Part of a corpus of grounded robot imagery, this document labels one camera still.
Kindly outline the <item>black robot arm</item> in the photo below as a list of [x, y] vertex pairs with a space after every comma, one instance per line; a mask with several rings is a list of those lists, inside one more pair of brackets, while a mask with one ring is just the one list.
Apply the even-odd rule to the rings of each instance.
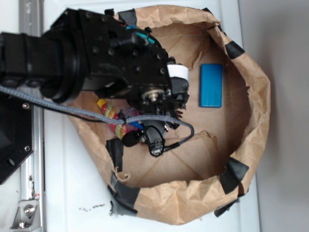
[[57, 103], [81, 91], [125, 99], [143, 114], [185, 108], [188, 69], [169, 57], [150, 29], [112, 11], [66, 9], [41, 37], [0, 35], [0, 83], [37, 87]]

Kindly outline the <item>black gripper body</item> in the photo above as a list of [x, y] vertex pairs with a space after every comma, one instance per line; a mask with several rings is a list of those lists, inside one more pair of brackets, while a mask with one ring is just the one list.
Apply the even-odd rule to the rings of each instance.
[[110, 14], [67, 9], [43, 35], [56, 44], [58, 85], [46, 96], [70, 102], [81, 91], [125, 99], [143, 114], [173, 113], [188, 101], [188, 69], [148, 31]]

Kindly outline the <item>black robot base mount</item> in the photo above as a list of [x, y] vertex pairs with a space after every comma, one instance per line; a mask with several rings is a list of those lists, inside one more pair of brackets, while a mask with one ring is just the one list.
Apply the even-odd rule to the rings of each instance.
[[0, 95], [0, 183], [4, 184], [33, 151], [31, 104]]

